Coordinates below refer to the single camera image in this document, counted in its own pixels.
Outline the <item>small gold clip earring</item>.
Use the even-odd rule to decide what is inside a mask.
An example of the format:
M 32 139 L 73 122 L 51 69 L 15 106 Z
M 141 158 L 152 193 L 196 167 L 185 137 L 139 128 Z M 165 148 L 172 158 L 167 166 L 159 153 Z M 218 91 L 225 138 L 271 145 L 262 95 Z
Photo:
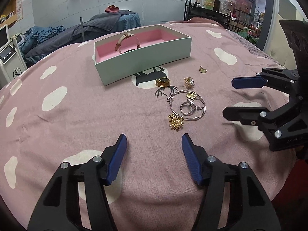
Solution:
M 205 74 L 207 72 L 207 69 L 205 69 L 202 65 L 200 65 L 199 72 Z

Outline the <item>gold heart earring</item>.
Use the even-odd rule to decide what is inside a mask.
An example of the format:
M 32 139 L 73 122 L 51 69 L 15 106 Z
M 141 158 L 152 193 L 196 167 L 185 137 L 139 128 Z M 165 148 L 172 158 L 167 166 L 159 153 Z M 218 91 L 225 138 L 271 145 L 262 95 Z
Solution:
M 197 97 L 197 94 L 196 94 L 196 92 L 189 91 L 189 92 L 187 93 L 186 97 L 187 97 L 188 99 L 190 99 L 190 100 L 193 100 L 193 99 L 195 99 L 195 98 Z

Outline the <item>gold flower brooch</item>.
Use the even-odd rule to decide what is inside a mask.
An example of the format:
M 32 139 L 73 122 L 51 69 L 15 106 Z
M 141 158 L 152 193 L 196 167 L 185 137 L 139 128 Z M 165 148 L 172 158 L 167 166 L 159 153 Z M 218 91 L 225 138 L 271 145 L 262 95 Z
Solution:
M 178 116 L 177 114 L 170 114 L 168 116 L 169 119 L 169 127 L 172 130 L 179 131 L 183 127 L 184 118 L 182 116 Z

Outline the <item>large silver bangle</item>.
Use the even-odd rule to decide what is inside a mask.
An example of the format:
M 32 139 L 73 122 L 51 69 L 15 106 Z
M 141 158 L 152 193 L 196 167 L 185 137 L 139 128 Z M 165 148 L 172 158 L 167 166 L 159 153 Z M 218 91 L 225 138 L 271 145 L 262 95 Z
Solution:
M 193 100 L 190 100 L 186 97 L 189 90 L 181 90 L 178 92 L 175 92 L 167 97 L 167 102 L 169 103 L 169 108 L 171 110 L 171 113 L 177 114 L 178 116 L 182 116 L 184 118 L 184 121 L 197 121 L 201 119 L 205 113 L 206 113 L 206 103 L 202 96 L 197 94 L 197 97 Z M 176 96 L 180 94 L 185 94 L 186 101 L 184 101 L 180 105 L 180 111 L 177 112 L 173 108 L 173 100 Z

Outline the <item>black metal trolley rack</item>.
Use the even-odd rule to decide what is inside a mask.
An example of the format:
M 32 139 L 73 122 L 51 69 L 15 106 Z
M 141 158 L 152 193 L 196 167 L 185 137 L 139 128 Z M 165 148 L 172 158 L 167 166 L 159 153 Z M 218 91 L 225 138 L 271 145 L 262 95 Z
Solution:
M 192 3 L 192 0 L 186 0 L 183 20 L 189 21 L 192 18 L 210 19 L 221 24 L 225 29 L 237 33 L 251 27 L 253 16 L 238 9 L 234 11 L 228 9 L 227 13 L 222 13 L 196 6 L 195 3 Z

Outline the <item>gold crystal cluster brooch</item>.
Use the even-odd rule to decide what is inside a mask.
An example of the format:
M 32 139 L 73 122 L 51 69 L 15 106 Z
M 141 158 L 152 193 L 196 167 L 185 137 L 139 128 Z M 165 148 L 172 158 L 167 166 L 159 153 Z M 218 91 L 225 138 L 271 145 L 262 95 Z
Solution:
M 193 89 L 193 87 L 195 87 L 195 81 L 192 77 L 184 78 L 184 87 L 186 87 L 187 89 Z

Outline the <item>clear plastic bottle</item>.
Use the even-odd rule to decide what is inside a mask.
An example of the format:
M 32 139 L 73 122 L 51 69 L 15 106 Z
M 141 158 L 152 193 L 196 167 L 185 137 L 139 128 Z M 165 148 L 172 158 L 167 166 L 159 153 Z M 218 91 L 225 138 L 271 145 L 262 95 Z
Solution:
M 223 14 L 228 13 L 228 2 L 227 0 L 219 0 L 220 1 L 220 6 L 219 6 L 219 11 Z

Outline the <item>dark brown bottle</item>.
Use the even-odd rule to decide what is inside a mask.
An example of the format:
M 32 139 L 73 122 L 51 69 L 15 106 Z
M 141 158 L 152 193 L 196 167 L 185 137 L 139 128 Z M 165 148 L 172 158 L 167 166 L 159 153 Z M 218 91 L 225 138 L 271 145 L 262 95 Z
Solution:
M 220 10 L 220 0 L 214 1 L 213 11 L 219 11 Z

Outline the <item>pink polka dot bedspread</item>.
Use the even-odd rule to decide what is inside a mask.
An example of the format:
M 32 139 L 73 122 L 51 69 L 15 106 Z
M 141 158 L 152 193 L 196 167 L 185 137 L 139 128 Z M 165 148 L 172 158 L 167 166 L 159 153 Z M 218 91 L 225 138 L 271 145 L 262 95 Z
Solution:
M 72 44 L 30 67 L 1 89 L 1 197 L 27 226 L 32 211 L 62 162 L 87 162 L 127 137 L 117 179 L 106 188 L 119 230 L 190 230 L 203 191 L 193 182 L 182 152 L 182 135 L 229 164 L 247 162 L 273 199 L 296 158 L 271 152 L 254 126 L 226 121 L 228 106 L 274 110 L 288 101 L 270 88 L 236 90 L 234 77 L 253 76 L 270 59 L 249 52 L 216 23 L 172 23 L 192 38 L 191 56 L 104 86 L 93 60 L 94 43 Z M 202 74 L 202 65 L 207 72 Z M 193 89 L 184 87 L 192 77 Z M 195 91 L 205 115 L 169 127 L 167 97 Z

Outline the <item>pale green pink-lined box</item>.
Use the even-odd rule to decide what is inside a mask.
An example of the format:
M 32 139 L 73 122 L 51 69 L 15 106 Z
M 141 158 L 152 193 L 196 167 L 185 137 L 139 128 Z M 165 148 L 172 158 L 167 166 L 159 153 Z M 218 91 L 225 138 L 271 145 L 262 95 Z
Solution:
M 125 33 L 135 34 L 141 48 L 123 54 L 114 51 Z M 95 41 L 95 68 L 104 86 L 191 55 L 192 38 L 162 24 L 135 28 Z

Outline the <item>white beauty machine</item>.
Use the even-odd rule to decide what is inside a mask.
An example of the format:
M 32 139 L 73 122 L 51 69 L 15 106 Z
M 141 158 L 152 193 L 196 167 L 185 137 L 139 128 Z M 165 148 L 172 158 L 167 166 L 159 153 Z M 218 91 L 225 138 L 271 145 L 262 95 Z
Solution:
M 16 35 L 9 37 L 7 24 L 1 27 L 0 65 L 1 89 L 27 70 L 18 47 L 17 37 Z

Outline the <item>red cloth on bed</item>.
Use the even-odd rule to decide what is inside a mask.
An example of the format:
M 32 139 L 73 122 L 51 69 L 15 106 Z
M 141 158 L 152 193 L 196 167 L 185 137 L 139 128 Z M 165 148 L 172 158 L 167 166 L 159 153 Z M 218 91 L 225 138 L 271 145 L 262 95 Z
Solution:
M 117 13 L 117 12 L 119 12 L 119 10 L 120 10 L 119 7 L 117 7 L 115 5 L 110 5 L 104 11 L 106 13 Z

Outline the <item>massage bed dark blanket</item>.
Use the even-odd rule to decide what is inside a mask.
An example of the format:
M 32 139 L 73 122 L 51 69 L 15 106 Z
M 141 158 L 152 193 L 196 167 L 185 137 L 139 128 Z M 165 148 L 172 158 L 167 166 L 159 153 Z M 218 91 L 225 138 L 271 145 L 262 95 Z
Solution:
M 31 49 L 28 53 L 23 53 L 23 57 L 27 62 L 33 64 L 64 46 L 90 41 L 110 33 L 121 32 L 140 26 L 139 14 L 130 10 L 97 14 L 83 24 L 77 24 L 65 29 L 60 34 Z

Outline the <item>blue crumpled bedding pile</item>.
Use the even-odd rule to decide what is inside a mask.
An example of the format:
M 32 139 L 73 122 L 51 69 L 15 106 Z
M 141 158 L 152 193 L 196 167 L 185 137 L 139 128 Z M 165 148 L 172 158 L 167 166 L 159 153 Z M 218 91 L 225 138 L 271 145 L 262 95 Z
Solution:
M 34 26 L 22 34 L 24 37 L 24 43 L 21 45 L 20 50 L 26 54 L 44 41 L 65 31 L 65 29 L 64 26 L 47 28 Z

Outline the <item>wooden wall shelf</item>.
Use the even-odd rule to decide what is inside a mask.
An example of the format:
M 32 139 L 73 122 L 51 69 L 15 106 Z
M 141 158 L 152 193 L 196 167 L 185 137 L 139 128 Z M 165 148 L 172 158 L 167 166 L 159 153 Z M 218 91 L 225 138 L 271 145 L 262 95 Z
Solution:
M 9 29 L 17 22 L 16 1 L 10 0 L 1 13 L 1 27 L 7 25 Z

